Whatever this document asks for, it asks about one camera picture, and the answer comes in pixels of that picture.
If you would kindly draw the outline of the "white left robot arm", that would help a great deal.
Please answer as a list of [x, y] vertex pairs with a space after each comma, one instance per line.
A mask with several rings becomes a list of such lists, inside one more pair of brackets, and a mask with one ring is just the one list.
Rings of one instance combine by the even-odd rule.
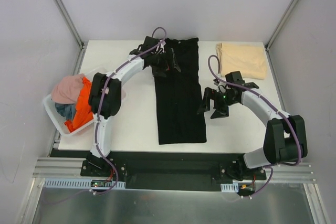
[[94, 144], [86, 159], [87, 170], [99, 176], [117, 174], [109, 160], [111, 121], [121, 108], [123, 85], [147, 67], [154, 78], [159, 144], [205, 143], [204, 113], [214, 108], [212, 119], [228, 116], [228, 96], [200, 86], [198, 39], [148, 36], [114, 72], [94, 75], [88, 98], [95, 122]]

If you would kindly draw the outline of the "black t shirt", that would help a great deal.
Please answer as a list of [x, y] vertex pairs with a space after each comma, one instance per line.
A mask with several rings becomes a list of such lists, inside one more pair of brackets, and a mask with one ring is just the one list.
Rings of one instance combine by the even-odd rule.
[[199, 84], [198, 38], [166, 39], [164, 49], [174, 49], [181, 72], [173, 68], [167, 77], [154, 77], [159, 144], [205, 143], [204, 115], [197, 114], [202, 102]]

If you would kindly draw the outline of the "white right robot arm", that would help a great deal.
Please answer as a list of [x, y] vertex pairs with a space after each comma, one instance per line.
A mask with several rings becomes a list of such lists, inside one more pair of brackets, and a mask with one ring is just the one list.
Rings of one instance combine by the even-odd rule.
[[305, 121], [277, 109], [254, 82], [246, 82], [239, 71], [230, 72], [225, 81], [215, 79], [217, 89], [205, 88], [198, 113], [214, 105], [211, 119], [229, 116], [229, 107], [240, 103], [249, 108], [266, 127], [263, 146], [239, 157], [225, 168], [225, 174], [235, 180], [250, 178], [257, 170], [278, 164], [296, 166], [308, 154]]

